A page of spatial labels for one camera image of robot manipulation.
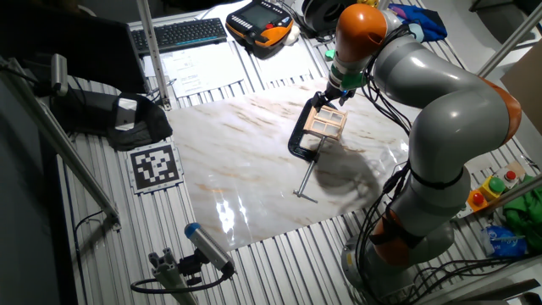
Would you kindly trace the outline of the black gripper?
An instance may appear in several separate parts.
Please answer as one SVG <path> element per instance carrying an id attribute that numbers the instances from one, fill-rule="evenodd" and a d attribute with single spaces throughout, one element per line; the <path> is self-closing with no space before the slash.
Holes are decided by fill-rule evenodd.
<path id="1" fill-rule="evenodd" d="M 323 92 L 317 91 L 312 97 L 312 106 L 317 112 L 319 112 L 322 106 L 325 106 L 329 101 L 339 99 L 339 105 L 343 106 L 345 102 L 354 97 L 356 94 L 356 89 L 351 90 L 341 90 L 334 87 L 331 83 L 328 83 L 326 89 Z"/>

